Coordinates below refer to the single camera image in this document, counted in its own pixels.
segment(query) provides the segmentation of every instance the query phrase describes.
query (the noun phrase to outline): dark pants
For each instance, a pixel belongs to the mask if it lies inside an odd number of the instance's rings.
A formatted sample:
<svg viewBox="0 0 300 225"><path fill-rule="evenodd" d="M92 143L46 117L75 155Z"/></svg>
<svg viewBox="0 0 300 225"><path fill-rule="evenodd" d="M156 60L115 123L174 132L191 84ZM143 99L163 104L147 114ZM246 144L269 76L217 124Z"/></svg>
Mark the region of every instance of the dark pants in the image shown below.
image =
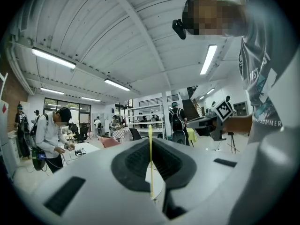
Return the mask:
<svg viewBox="0 0 300 225"><path fill-rule="evenodd" d="M20 147L22 156L24 158L29 157L30 156L30 151L29 151L29 148L28 148L28 146L25 142L24 133L22 131L18 130L17 134L18 134L19 147Z"/></svg>
<svg viewBox="0 0 300 225"><path fill-rule="evenodd" d="M184 134L185 134L185 136L186 136L186 145L189 146L187 127L184 127L183 132L184 132Z"/></svg>
<svg viewBox="0 0 300 225"><path fill-rule="evenodd" d="M47 158L46 163L50 168L51 172L55 173L57 170L62 168L61 154L59 154L55 158Z"/></svg>

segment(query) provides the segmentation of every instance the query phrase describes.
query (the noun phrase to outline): white pipe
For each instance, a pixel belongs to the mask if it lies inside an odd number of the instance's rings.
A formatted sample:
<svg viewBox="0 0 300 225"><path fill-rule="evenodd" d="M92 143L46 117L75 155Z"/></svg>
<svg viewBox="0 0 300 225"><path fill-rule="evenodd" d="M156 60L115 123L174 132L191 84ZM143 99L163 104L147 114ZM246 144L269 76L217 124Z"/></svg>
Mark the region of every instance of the white pipe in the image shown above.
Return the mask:
<svg viewBox="0 0 300 225"><path fill-rule="evenodd" d="M8 59L8 62L10 64L10 67L13 70L13 72L14 72L15 76L17 77L18 81L21 83L21 85L24 87L24 89L30 95L34 95L34 92L30 88L30 86L27 83L25 77L23 76L23 73L20 70L17 59L15 57L15 39L14 39L14 37L13 37L13 42L12 42L12 46L11 46L10 51L9 51L8 48L6 48L6 54L7 54L7 59Z"/></svg>

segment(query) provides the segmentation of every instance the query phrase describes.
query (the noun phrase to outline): window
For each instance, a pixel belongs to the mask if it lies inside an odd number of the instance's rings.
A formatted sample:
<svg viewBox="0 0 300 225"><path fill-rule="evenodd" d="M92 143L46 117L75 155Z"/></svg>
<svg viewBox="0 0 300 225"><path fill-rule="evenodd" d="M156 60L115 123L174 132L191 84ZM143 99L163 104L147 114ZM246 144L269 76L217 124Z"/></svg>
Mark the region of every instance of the window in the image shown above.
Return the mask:
<svg viewBox="0 0 300 225"><path fill-rule="evenodd" d="M48 113L49 111L56 111L63 107L67 107L71 111L72 118L70 119L69 123L72 122L78 127L82 123L90 123L90 105L86 104L71 103L67 101L45 98L43 113Z"/></svg>

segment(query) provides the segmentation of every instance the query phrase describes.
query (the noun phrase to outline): table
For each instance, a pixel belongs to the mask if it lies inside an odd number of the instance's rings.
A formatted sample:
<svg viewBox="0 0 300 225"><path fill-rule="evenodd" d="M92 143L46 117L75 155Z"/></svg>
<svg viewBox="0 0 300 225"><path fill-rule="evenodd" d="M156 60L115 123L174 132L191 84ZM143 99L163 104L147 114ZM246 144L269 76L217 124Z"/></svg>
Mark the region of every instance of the table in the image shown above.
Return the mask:
<svg viewBox="0 0 300 225"><path fill-rule="evenodd" d="M69 137L69 140L72 140L72 137L74 137L76 134L75 133L70 133L70 134L63 134L64 137L66 137L66 139Z"/></svg>
<svg viewBox="0 0 300 225"><path fill-rule="evenodd" d="M100 150L100 148L97 148L97 147L89 144L88 142L83 142L83 143L74 144L74 145L75 145L75 150L66 151L65 153L62 154L67 165L74 162L76 159L80 158L75 155L76 150L84 149L87 154Z"/></svg>
<svg viewBox="0 0 300 225"><path fill-rule="evenodd" d="M192 143L197 141L197 136L192 128L187 127L188 140Z"/></svg>
<svg viewBox="0 0 300 225"><path fill-rule="evenodd" d="M120 139L120 143L122 143L124 142L125 136L128 135L128 133L130 133L130 130L128 128L123 128L123 129L115 130L113 132L112 137L117 141L118 139Z"/></svg>

